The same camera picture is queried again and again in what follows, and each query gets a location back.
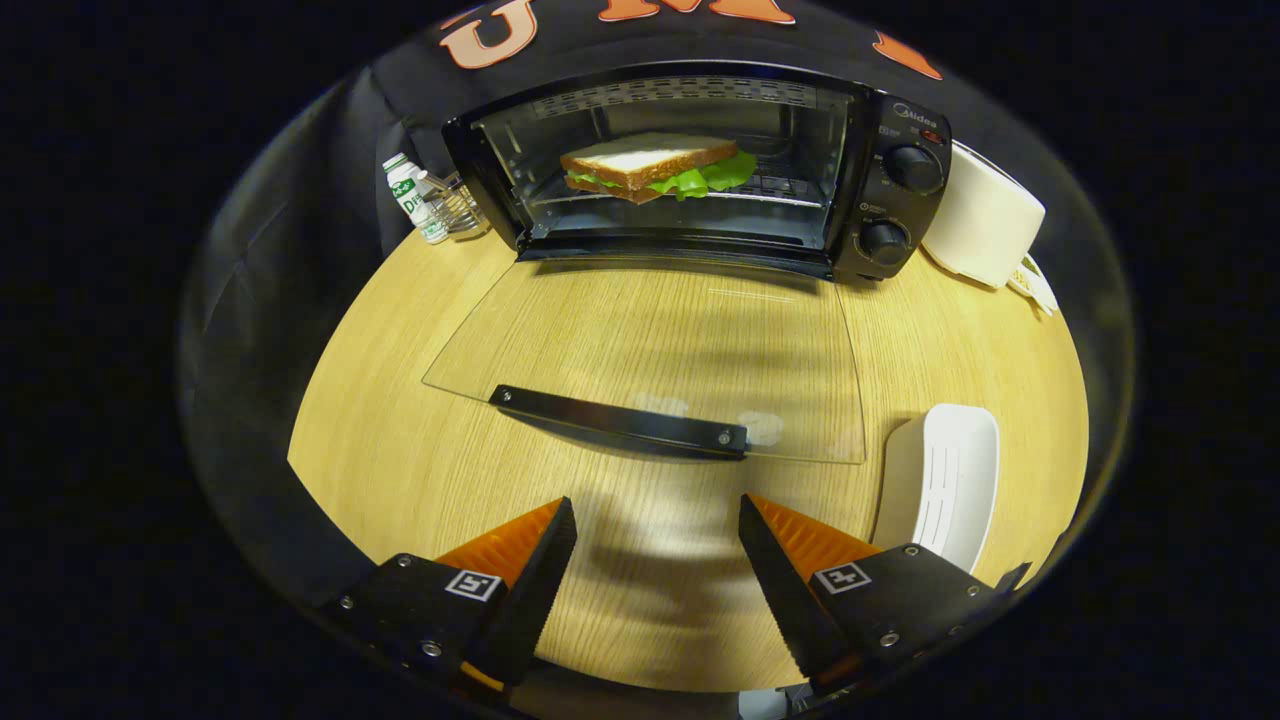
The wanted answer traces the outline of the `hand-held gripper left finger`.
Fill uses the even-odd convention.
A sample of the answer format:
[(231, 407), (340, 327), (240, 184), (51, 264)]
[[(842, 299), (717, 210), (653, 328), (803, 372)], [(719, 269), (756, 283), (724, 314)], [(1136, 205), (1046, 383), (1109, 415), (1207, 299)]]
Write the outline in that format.
[(321, 606), (347, 637), (447, 691), (529, 673), (577, 539), (559, 497), (435, 559), (398, 553)]

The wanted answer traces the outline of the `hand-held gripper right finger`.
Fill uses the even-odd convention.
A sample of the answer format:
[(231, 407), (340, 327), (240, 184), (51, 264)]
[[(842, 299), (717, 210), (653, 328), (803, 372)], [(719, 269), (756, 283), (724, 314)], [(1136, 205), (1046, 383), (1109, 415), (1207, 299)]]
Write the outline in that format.
[(860, 691), (945, 653), (1002, 612), (1030, 568), (988, 584), (923, 543), (878, 547), (753, 493), (739, 539), (814, 691)]

